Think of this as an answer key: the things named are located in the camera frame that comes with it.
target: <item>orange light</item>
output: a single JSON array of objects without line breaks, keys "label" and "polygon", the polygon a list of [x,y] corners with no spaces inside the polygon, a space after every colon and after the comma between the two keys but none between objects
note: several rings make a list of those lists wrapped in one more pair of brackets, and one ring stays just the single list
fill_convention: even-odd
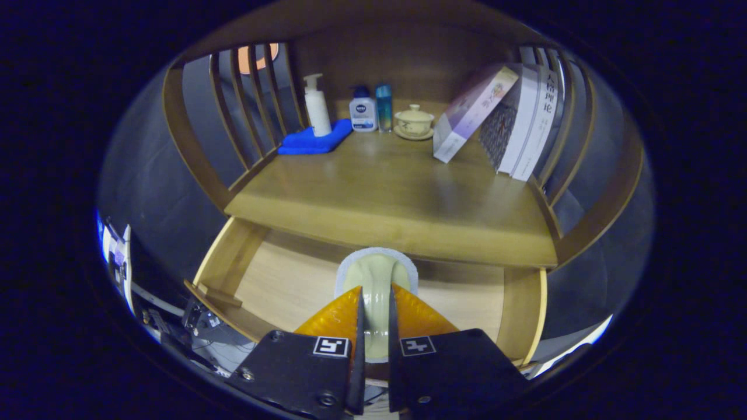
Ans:
[{"label": "orange light", "polygon": [[[270,54],[272,55],[272,61],[275,61],[279,53],[279,47],[277,43],[270,44]],[[265,57],[257,60],[257,70],[262,70],[267,67],[267,61]],[[251,73],[249,69],[249,47],[243,46],[238,49],[238,71],[243,75]]]}]

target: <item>wooden shelf surface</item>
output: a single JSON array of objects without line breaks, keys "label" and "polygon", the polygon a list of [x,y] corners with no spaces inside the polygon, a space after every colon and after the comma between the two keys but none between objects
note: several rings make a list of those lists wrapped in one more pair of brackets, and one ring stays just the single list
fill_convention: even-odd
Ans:
[{"label": "wooden shelf surface", "polygon": [[431,140],[353,132],[331,153],[276,157],[225,211],[349,247],[552,268],[557,255],[534,187],[496,175],[474,137],[444,164]]}]

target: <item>saucer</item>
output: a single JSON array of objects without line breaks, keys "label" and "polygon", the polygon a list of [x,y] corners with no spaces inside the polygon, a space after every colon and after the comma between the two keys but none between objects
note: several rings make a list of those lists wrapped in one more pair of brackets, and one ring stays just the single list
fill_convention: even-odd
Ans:
[{"label": "saucer", "polygon": [[428,132],[425,133],[424,135],[412,136],[412,135],[408,135],[402,132],[399,126],[394,126],[394,133],[406,140],[415,140],[415,141],[426,140],[426,139],[433,137],[433,129],[428,130]]}]

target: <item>wooden cabinet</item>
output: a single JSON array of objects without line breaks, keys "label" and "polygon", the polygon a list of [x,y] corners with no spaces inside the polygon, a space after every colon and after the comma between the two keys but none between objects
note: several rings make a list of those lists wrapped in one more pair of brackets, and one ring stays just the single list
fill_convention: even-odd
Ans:
[{"label": "wooden cabinet", "polygon": [[[594,125],[588,78],[563,79],[568,92],[564,126],[542,175],[526,183],[493,171],[477,133],[449,164],[432,157],[430,141],[409,142],[378,132],[354,132],[324,155],[278,156],[279,139],[274,148],[262,149],[256,138],[239,76],[240,47],[264,44],[269,51],[267,43],[277,42],[288,50],[289,62],[267,62],[273,100],[256,103],[267,126],[265,108],[274,106],[280,114],[273,66],[287,65],[294,80],[297,115],[286,120],[306,121],[300,77],[316,72],[325,75],[320,87],[332,118],[347,117],[351,84],[380,81],[392,85],[395,111],[420,103],[438,115],[478,66],[519,61],[520,45],[559,48],[478,3],[332,3],[322,11],[305,2],[280,1],[242,16],[185,50],[167,72],[164,113],[175,145],[195,180],[229,218],[195,279],[185,284],[227,324],[259,340],[274,328],[294,330],[324,307],[333,298],[337,267],[345,256],[363,247],[390,247],[413,259],[426,303],[460,329],[485,330],[516,365],[526,365],[545,321],[547,272],[597,240],[635,188],[642,162],[635,123],[626,119],[624,153],[607,194],[567,235],[561,234],[552,205],[573,179],[574,168],[563,168],[563,182],[548,194],[543,186],[567,140],[571,118],[565,113],[573,114],[574,104],[585,101],[586,131]],[[246,168],[232,185],[219,180],[205,157],[182,93],[186,63],[226,50],[232,52],[235,94],[255,154],[261,156],[247,158],[216,82],[217,106]],[[571,58],[560,57],[554,65],[567,66]],[[252,58],[249,82],[261,92]],[[212,58],[213,74],[216,66]],[[585,85],[585,98],[576,97],[575,84]],[[588,138],[581,141],[586,144]]]}]

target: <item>open drawer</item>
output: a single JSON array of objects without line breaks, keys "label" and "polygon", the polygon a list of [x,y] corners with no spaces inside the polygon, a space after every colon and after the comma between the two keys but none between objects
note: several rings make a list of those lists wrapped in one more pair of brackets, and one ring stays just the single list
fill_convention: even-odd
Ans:
[{"label": "open drawer", "polygon": [[[231,217],[189,290],[253,341],[293,331],[333,298],[342,260],[355,249]],[[544,268],[502,268],[413,259],[419,297],[459,329],[480,328],[516,364],[527,364],[542,334]]]}]

